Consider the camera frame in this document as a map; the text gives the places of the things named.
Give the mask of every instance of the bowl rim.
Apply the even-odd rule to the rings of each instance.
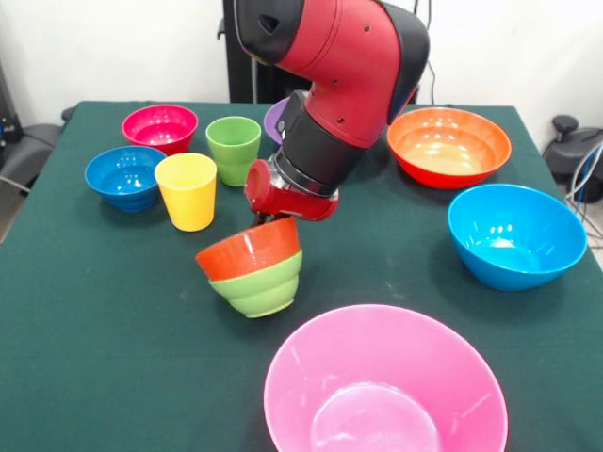
[[[108,149],[106,151],[103,151],[101,153],[99,153],[98,155],[95,155],[90,162],[88,162],[88,164],[86,165],[86,167],[84,168],[84,179],[86,180],[86,184],[88,184],[88,186],[93,189],[94,191],[96,191],[97,193],[104,195],[104,196],[132,196],[132,195],[139,195],[142,193],[145,193],[147,191],[151,191],[153,189],[155,189],[157,187],[157,180],[155,178],[155,168],[157,167],[157,165],[155,165],[154,167],[149,167],[152,168],[153,171],[153,179],[154,182],[144,188],[142,188],[141,190],[138,191],[133,191],[130,193],[115,193],[113,191],[106,191],[103,190],[100,187],[95,186],[89,178],[89,171],[92,167],[93,164],[95,164],[101,157],[108,155],[110,153],[116,153],[116,152],[121,152],[127,149],[143,149],[145,151],[151,151],[152,153],[157,153],[159,154],[159,157],[161,157],[161,159],[159,160],[159,162],[157,163],[157,165],[159,165],[159,163],[161,163],[163,160],[165,160],[167,158],[167,156],[165,155],[165,153],[162,153],[161,151],[159,151],[157,148],[152,148],[151,146],[142,146],[139,144],[129,144],[129,145],[125,145],[125,146],[118,146],[117,148],[111,148]]]
[[[216,248],[219,248],[224,243],[229,242],[231,240],[242,238],[242,237],[244,237],[246,234],[248,234],[251,231],[255,232],[255,231],[259,230],[259,229],[268,229],[270,225],[273,225],[273,224],[276,224],[276,223],[280,223],[280,222],[287,222],[287,223],[295,222],[296,223],[295,226],[296,226],[296,229],[297,229],[297,221],[293,217],[275,219],[274,221],[270,221],[270,222],[267,222],[267,223],[264,223],[264,224],[260,224],[258,226],[252,226],[251,228],[248,228],[248,229],[246,229],[244,231],[241,231],[240,233],[236,233],[236,234],[233,234],[233,235],[229,235],[228,237],[224,237],[222,240],[219,240],[218,242],[213,243],[213,244],[209,245],[207,248],[199,251],[196,254],[196,256],[195,256],[195,259],[197,259],[197,260],[198,259],[202,259],[203,258],[202,256],[206,256],[207,254],[211,254],[211,251],[213,251]]]
[[[249,139],[248,141],[245,141],[244,143],[239,143],[239,144],[222,144],[222,143],[218,143],[215,139],[213,139],[212,137],[209,136],[209,129],[211,127],[213,127],[214,125],[218,124],[219,122],[226,122],[229,120],[245,120],[245,122],[249,122],[251,124],[253,124],[255,126],[256,129],[256,134],[253,136],[253,138]],[[250,144],[254,143],[256,140],[258,140],[259,138],[262,137],[262,126],[259,124],[258,121],[252,119],[252,118],[248,118],[247,116],[223,116],[221,118],[217,118],[216,120],[211,121],[207,127],[205,127],[205,137],[207,138],[208,141],[210,141],[213,144],[216,144],[218,146],[221,146],[222,148],[239,148],[241,146],[249,146]]]
[[[136,110],[134,110],[128,116],[125,117],[125,119],[122,121],[122,134],[123,134],[123,136],[126,137],[128,140],[132,141],[133,143],[138,144],[140,146],[150,146],[149,143],[145,143],[144,141],[139,141],[139,140],[135,139],[134,137],[132,137],[130,134],[128,134],[125,131],[125,125],[135,115],[137,115],[138,113],[140,113],[142,111],[153,110],[153,109],[158,109],[158,108],[162,108],[162,107],[163,108],[165,108],[165,107],[175,108],[175,109],[178,109],[178,110],[186,111],[187,113],[191,113],[192,117],[195,119],[195,124],[191,128],[191,130],[186,135],[184,135],[183,137],[179,137],[178,139],[175,139],[172,143],[164,143],[164,144],[161,144],[159,146],[167,146],[168,144],[172,145],[174,143],[180,143],[180,142],[182,142],[182,141],[184,141],[186,139],[189,139],[193,135],[195,135],[195,133],[197,132],[197,129],[199,128],[199,115],[197,115],[197,113],[195,113],[192,109],[190,109],[190,108],[188,108],[186,106],[183,106],[183,105],[179,105],[179,104],[152,104],[152,105],[143,106],[141,108],[137,108]]]
[[[490,364],[485,360],[485,358],[483,356],[481,356],[481,354],[477,351],[477,349],[467,339],[465,339],[459,332],[453,330],[451,327],[449,327],[445,323],[443,323],[439,320],[436,320],[435,318],[433,318],[429,315],[422,314],[419,311],[414,311],[409,308],[404,308],[401,306],[396,306],[396,305],[391,305],[391,304],[381,304],[381,303],[351,304],[351,305],[334,308],[327,312],[323,312],[322,314],[319,314],[319,315],[315,315],[314,317],[312,317],[309,320],[302,323],[293,332],[291,332],[286,337],[286,339],[283,341],[283,343],[279,346],[276,353],[274,353],[272,360],[270,361],[269,369],[268,369],[268,372],[266,375],[266,380],[264,383],[264,397],[263,397],[264,418],[265,418],[266,424],[268,426],[270,438],[272,439],[272,442],[273,442],[274,446],[276,447],[276,449],[280,452],[283,451],[283,448],[277,441],[277,437],[274,432],[274,427],[272,426],[272,423],[270,422],[269,416],[268,416],[267,406],[268,406],[268,398],[269,398],[269,387],[270,387],[270,380],[272,379],[272,375],[275,372],[276,362],[278,361],[280,356],[283,353],[285,353],[285,348],[288,345],[289,341],[293,340],[293,338],[298,336],[300,333],[302,333],[302,331],[308,329],[311,325],[313,325],[316,322],[319,322],[320,320],[322,320],[325,317],[337,315],[339,312],[342,312],[342,311],[348,311],[348,310],[362,311],[365,309],[371,309],[371,310],[383,309],[385,311],[389,311],[392,313],[393,312],[406,313],[407,315],[411,315],[416,318],[420,318],[426,324],[430,324],[430,325],[436,327],[438,330],[447,334],[449,337],[452,337],[452,338],[454,338],[454,340],[458,340],[459,342],[461,342],[467,348],[467,350],[469,350],[474,355],[474,357],[480,362],[483,370],[488,375],[489,380],[493,383],[494,390],[498,396],[498,399],[501,401],[501,408],[502,408],[502,414],[503,414],[502,415],[502,418],[503,418],[502,443],[501,443],[500,447],[498,448],[497,452],[503,452],[505,450],[505,447],[506,447],[508,439],[509,439],[509,410],[507,407],[507,401],[505,399],[505,395],[502,392],[502,387],[500,386],[500,382],[498,381],[496,374],[492,370],[492,367],[490,367]]]
[[[469,174],[450,174],[448,172],[437,172],[437,171],[433,171],[431,169],[427,169],[425,167],[421,167],[419,165],[416,165],[415,163],[411,162],[410,160],[404,158],[404,156],[398,152],[396,152],[395,147],[392,145],[392,139],[391,139],[391,131],[394,127],[394,124],[396,123],[396,121],[401,121],[402,118],[407,118],[409,116],[414,116],[416,114],[418,114],[419,112],[423,112],[423,111],[460,111],[462,113],[471,115],[473,117],[476,117],[478,119],[480,119],[481,121],[485,121],[488,124],[490,124],[494,129],[498,130],[500,132],[500,134],[504,137],[505,139],[505,144],[506,144],[506,149],[505,149],[505,154],[502,158],[502,160],[494,165],[493,167],[486,169],[486,170],[481,170],[479,172],[471,172]],[[504,131],[504,129],[502,127],[500,127],[498,124],[496,124],[494,121],[486,118],[485,116],[479,114],[479,113],[475,113],[473,111],[464,109],[464,108],[460,108],[460,107],[452,107],[452,106],[424,106],[424,107],[420,107],[420,108],[415,108],[413,110],[407,111],[405,113],[402,113],[401,115],[397,116],[394,121],[392,122],[392,124],[387,128],[387,144],[389,146],[389,149],[391,150],[391,152],[397,156],[399,159],[401,159],[406,165],[410,165],[413,166],[417,169],[426,171],[430,174],[437,174],[440,176],[446,176],[448,178],[454,178],[454,179],[466,179],[466,178],[472,178],[472,177],[477,177],[477,176],[482,176],[482,175],[489,175],[489,174],[493,174],[495,172],[497,172],[498,170],[500,170],[502,167],[504,167],[509,160],[511,159],[511,155],[513,154],[513,144],[511,143],[511,139],[509,138],[509,135],[507,135],[507,133]]]
[[[535,193],[538,196],[541,196],[541,197],[543,197],[545,199],[549,199],[549,200],[555,202],[562,209],[567,210],[571,214],[572,221],[575,221],[580,226],[580,229],[583,232],[583,234],[582,234],[582,246],[581,246],[580,252],[578,253],[577,257],[574,258],[574,259],[572,259],[569,264],[566,264],[565,266],[560,266],[560,267],[558,267],[556,269],[526,271],[526,270],[518,270],[517,268],[513,268],[513,267],[510,267],[510,266],[502,266],[502,265],[498,265],[498,264],[493,264],[492,262],[490,262],[490,261],[482,258],[478,254],[476,254],[474,251],[472,251],[464,243],[464,241],[460,239],[460,237],[456,234],[456,231],[452,227],[452,221],[451,221],[452,210],[455,207],[456,203],[462,197],[468,196],[468,195],[470,195],[474,191],[482,190],[482,189],[489,188],[489,187],[512,188],[512,189],[517,189],[517,190],[524,191],[524,192]],[[586,228],[584,227],[584,224],[582,224],[582,222],[579,220],[579,218],[576,217],[576,215],[571,211],[571,209],[565,203],[561,202],[560,200],[558,200],[554,196],[551,196],[551,195],[549,195],[549,194],[547,194],[547,193],[545,193],[545,192],[543,192],[541,190],[537,190],[535,188],[531,188],[531,187],[528,187],[528,186],[520,186],[520,185],[517,185],[517,184],[501,184],[501,183],[482,184],[480,186],[473,186],[473,187],[471,187],[471,188],[463,191],[462,193],[460,193],[459,195],[457,195],[454,198],[454,200],[452,200],[452,202],[450,203],[450,206],[448,207],[447,220],[448,220],[448,229],[449,229],[450,233],[452,234],[452,237],[454,238],[454,240],[458,244],[460,244],[472,256],[474,256],[476,259],[479,259],[481,262],[484,262],[485,264],[487,264],[489,266],[495,266],[496,268],[500,268],[500,269],[504,269],[504,270],[507,270],[507,271],[511,271],[511,272],[513,272],[515,274],[521,274],[521,275],[542,275],[542,276],[545,276],[545,275],[552,275],[552,274],[564,272],[564,271],[568,270],[569,268],[571,268],[572,266],[574,266],[575,264],[577,264],[582,259],[582,257],[584,257],[584,254],[586,253],[586,250],[588,250],[588,235],[586,233]]]

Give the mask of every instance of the pink bowl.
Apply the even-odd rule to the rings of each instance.
[[[502,452],[505,401],[464,338],[425,315],[358,305],[310,320],[270,365],[279,452]]]
[[[131,113],[122,124],[122,132],[133,144],[151,146],[165,155],[188,149],[199,118],[180,105],[151,105]]]

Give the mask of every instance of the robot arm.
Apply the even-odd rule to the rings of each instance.
[[[311,80],[279,130],[283,145],[250,169],[254,212],[323,220],[338,187],[415,92],[429,55],[423,23],[375,0],[235,0],[243,49]]]

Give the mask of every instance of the table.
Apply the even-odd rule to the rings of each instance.
[[[430,315],[491,365],[510,416],[510,452],[603,450],[603,278],[590,251],[559,280],[519,294],[487,289],[448,237],[456,193],[404,176],[380,140],[341,190],[338,211],[300,224],[294,305],[248,320],[215,295],[197,251],[248,227],[240,189],[218,186],[207,230],[172,228],[161,202],[118,212],[84,167],[126,144],[123,118],[149,103],[78,105],[0,249],[0,450],[268,452],[263,383],[277,347],[334,307],[378,302]],[[187,104],[208,153],[215,118],[261,121],[267,105]],[[468,107],[513,141],[489,182],[559,196],[512,107]],[[263,138],[261,155],[276,149]]]

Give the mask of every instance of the blue bowl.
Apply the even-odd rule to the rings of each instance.
[[[468,189],[450,205],[448,226],[469,270],[503,291],[558,278],[588,247],[584,226],[565,204],[524,186]]]
[[[166,155],[154,148],[123,146],[94,157],[84,177],[109,204],[123,212],[139,212],[159,196],[155,167],[164,158]]]

